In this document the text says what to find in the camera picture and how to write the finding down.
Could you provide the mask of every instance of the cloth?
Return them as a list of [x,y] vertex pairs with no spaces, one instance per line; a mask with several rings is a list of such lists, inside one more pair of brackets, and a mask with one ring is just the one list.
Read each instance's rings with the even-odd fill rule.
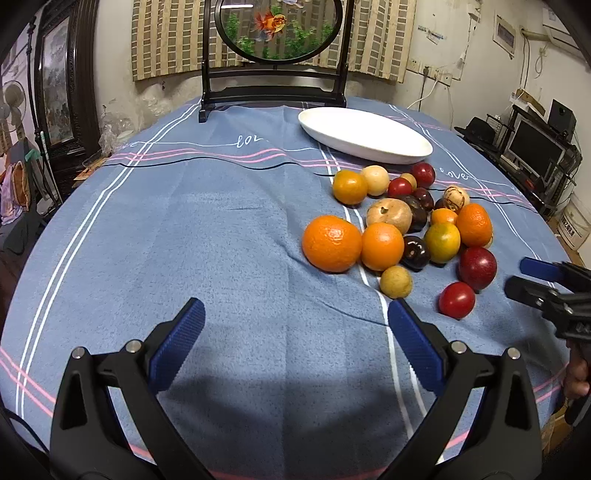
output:
[[31,192],[29,191],[29,176],[22,161],[12,169],[12,195],[25,212],[29,211]]
[[[227,161],[104,166],[68,198],[15,292],[0,343],[0,394],[48,442],[52,399],[72,349],[118,351],[194,296],[207,312],[203,333],[158,399],[214,476],[374,478],[420,425],[434,395],[417,382],[385,325],[377,276],[361,265],[323,273],[300,246],[313,218],[337,215],[362,228],[374,202],[343,207],[330,178],[312,172],[359,171],[370,162],[310,138],[297,120],[305,104],[225,106],[200,124],[198,102],[133,137],[108,163]],[[459,184],[486,199],[472,201],[491,216],[498,273],[473,312],[458,322],[437,311],[437,296],[457,280],[457,260],[413,274],[407,300],[419,318],[474,351],[517,347],[544,423],[567,350],[538,311],[508,300],[502,288],[507,276],[519,274],[522,257],[567,260],[558,240],[510,181],[433,118],[359,98],[348,106],[423,134],[434,147],[428,161],[435,188]],[[299,165],[242,168],[285,161]],[[410,166],[387,169],[394,178]],[[436,200],[442,194],[433,192]],[[24,396],[16,382],[25,385]],[[120,392],[111,390],[130,444],[147,458]],[[444,458],[458,452],[477,404],[475,393]]]
[[0,214],[2,215],[2,224],[7,225],[16,220],[23,211],[23,207],[19,205],[18,199],[14,192],[12,172],[14,165],[9,165],[6,169],[6,175],[2,182],[1,194],[2,200],[0,202]]

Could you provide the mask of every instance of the checkered curtain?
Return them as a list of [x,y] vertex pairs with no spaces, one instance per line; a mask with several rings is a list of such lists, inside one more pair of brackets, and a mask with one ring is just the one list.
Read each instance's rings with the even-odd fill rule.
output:
[[[320,3],[312,0],[312,15]],[[404,81],[417,0],[355,0],[349,46],[349,70]],[[343,10],[346,0],[342,0]],[[229,49],[209,25],[210,67],[232,67],[244,59]],[[200,70],[203,0],[135,0],[132,17],[131,63],[134,81]],[[304,62],[335,69],[341,34],[329,48]]]

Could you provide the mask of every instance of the wall sign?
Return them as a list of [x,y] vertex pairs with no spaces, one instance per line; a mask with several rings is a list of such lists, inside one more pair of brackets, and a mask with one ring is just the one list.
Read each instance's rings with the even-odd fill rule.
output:
[[492,38],[511,55],[511,58],[515,55],[516,34],[517,31],[508,21],[495,14],[495,33]]

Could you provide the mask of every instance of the electrical outlet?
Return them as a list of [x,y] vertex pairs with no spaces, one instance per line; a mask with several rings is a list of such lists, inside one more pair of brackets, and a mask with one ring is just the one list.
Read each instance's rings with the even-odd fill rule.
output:
[[448,87],[452,86],[452,78],[453,75],[448,72],[443,72],[441,74],[441,79],[439,80],[442,84],[447,85]]
[[414,73],[421,73],[421,62],[416,59],[409,59],[407,64],[407,70]]
[[427,74],[427,77],[429,77],[430,79],[433,79],[433,80],[440,80],[441,79],[441,70],[439,70],[435,67],[429,67],[429,73]]

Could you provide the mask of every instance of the framed painting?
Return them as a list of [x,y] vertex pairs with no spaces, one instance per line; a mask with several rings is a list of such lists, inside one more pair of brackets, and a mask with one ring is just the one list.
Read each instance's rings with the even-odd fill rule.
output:
[[63,198],[87,161],[100,156],[94,84],[99,0],[51,0],[35,45],[35,110]]
[[70,122],[66,77],[69,24],[70,17],[66,17],[43,38],[41,81],[47,136],[51,145],[74,138]]

